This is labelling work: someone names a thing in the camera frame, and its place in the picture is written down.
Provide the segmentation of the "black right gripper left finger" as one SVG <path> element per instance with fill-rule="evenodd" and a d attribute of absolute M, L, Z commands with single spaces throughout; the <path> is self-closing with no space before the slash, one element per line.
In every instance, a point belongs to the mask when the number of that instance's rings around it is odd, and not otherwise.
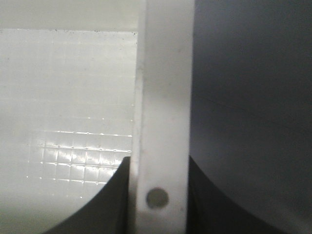
<path fill-rule="evenodd" d="M 127 233 L 130 158 L 125 157 L 108 183 L 81 209 L 46 234 Z"/>

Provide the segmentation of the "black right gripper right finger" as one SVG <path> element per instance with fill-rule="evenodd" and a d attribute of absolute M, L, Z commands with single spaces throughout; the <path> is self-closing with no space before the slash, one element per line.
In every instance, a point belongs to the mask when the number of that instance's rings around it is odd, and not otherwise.
<path fill-rule="evenodd" d="M 188 234 L 283 234 L 222 193 L 189 157 Z"/>

